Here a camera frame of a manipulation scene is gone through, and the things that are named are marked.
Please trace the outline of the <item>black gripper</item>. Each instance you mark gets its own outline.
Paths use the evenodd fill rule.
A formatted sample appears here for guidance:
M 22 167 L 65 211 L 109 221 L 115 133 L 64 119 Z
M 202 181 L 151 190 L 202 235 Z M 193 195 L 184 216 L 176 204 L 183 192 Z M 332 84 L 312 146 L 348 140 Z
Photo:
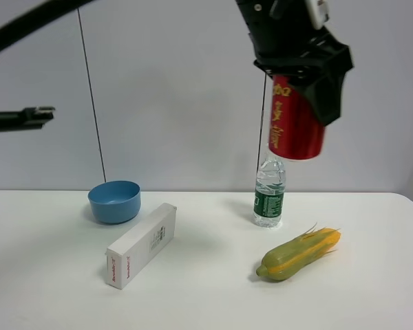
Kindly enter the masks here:
M 326 127 L 341 117 L 341 95 L 352 69 L 347 45 L 323 26 L 313 26 L 307 1 L 237 1 L 255 52 L 254 65 L 281 75 Z

